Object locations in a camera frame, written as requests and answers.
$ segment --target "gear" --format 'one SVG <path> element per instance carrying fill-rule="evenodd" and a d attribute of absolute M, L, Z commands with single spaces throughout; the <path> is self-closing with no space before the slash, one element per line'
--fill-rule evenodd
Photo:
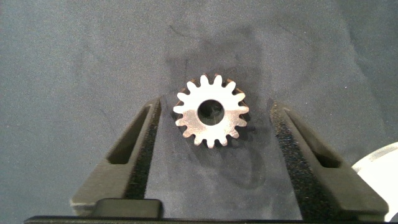
<path fill-rule="evenodd" d="M 227 80 L 224 87 L 219 74 L 215 75 L 213 84 L 209 83 L 206 74 L 200 77 L 200 87 L 189 81 L 187 87 L 190 94 L 185 94 L 188 93 L 187 90 L 178 93 L 180 101 L 173 109 L 182 114 L 182 118 L 176 120 L 175 124 L 187 127 L 183 137 L 188 138 L 194 134 L 197 146 L 206 139 L 210 149 L 214 147 L 216 139 L 226 146 L 227 135 L 238 138 L 235 126 L 247 125 L 240 115 L 249 112 L 249 108 L 242 102 L 245 94 L 235 86 L 234 81 Z"/>

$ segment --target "center hole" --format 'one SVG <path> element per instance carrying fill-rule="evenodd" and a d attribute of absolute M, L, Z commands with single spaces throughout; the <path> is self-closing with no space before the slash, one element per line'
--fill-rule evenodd
<path fill-rule="evenodd" d="M 205 125 L 218 124 L 224 118 L 224 108 L 215 100 L 206 100 L 199 106 L 198 117 Z"/>

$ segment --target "spur gear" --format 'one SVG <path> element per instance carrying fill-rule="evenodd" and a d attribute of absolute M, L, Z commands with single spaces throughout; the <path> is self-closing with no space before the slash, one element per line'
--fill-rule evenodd
<path fill-rule="evenodd" d="M 186 89 L 178 93 L 180 101 L 173 109 L 182 114 L 175 124 L 187 127 L 183 137 L 188 138 L 194 134 L 194 143 L 197 146 L 206 139 L 210 149 L 217 139 L 221 145 L 226 146 L 227 135 L 238 138 L 239 133 L 235 126 L 247 125 L 240 115 L 249 112 L 249 108 L 243 102 L 246 95 L 235 86 L 232 80 L 227 80 L 226 86 L 223 86 L 223 79 L 219 74 L 215 75 L 213 84 L 209 83 L 206 74 L 200 77 L 199 87 L 189 81 L 187 87 L 190 94 L 186 94 Z"/>

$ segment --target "metal gear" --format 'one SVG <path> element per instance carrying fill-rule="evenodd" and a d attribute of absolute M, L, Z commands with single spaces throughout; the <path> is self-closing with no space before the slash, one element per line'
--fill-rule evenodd
<path fill-rule="evenodd" d="M 209 83 L 206 74 L 200 77 L 199 87 L 189 81 L 189 95 L 186 94 L 186 89 L 178 93 L 180 101 L 173 109 L 174 112 L 182 114 L 175 124 L 187 127 L 182 134 L 183 137 L 188 138 L 194 134 L 194 143 L 197 146 L 206 139 L 210 149 L 214 147 L 216 139 L 221 145 L 226 146 L 227 135 L 238 138 L 239 133 L 235 126 L 247 125 L 241 114 L 249 112 L 249 108 L 243 102 L 246 95 L 235 86 L 232 80 L 227 80 L 226 86 L 223 86 L 223 79 L 219 74 L 215 75 L 213 84 Z"/>

